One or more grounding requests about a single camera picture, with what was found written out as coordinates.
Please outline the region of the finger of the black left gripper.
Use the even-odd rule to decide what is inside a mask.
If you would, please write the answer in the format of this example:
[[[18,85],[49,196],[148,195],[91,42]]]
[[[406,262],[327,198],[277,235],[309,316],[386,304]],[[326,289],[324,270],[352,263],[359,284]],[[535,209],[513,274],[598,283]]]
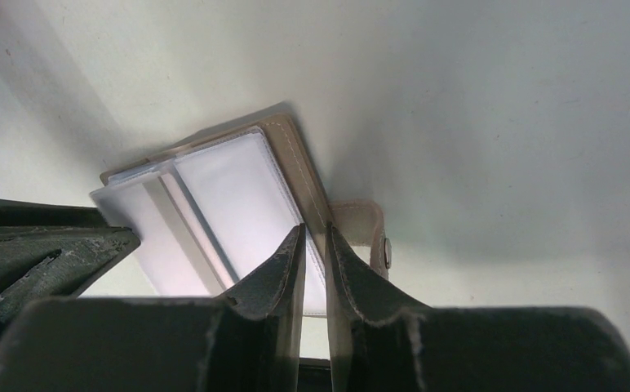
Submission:
[[[139,245],[93,207],[0,199],[0,338],[29,302],[81,295]]]

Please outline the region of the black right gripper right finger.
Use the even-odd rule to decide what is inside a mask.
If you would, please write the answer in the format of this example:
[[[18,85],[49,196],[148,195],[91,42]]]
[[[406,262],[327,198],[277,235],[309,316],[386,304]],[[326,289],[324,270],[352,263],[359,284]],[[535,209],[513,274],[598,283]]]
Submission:
[[[326,231],[336,391],[630,391],[630,351],[584,307],[433,308]]]

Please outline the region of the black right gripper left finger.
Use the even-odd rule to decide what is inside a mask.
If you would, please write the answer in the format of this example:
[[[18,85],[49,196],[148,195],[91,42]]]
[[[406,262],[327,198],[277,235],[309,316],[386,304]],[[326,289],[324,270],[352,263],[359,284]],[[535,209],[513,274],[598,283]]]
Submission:
[[[0,340],[0,391],[294,391],[307,230],[216,297],[52,297]]]

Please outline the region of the beige leather card holder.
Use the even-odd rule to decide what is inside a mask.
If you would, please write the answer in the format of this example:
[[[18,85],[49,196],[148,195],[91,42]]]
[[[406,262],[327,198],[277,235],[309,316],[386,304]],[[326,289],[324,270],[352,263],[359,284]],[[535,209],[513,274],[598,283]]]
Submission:
[[[91,199],[111,225],[139,238],[135,258],[161,296],[214,296],[306,227],[304,313],[326,314],[325,231],[335,225],[387,276],[391,245],[371,200],[334,202],[293,118],[274,114],[185,142],[102,174]]]

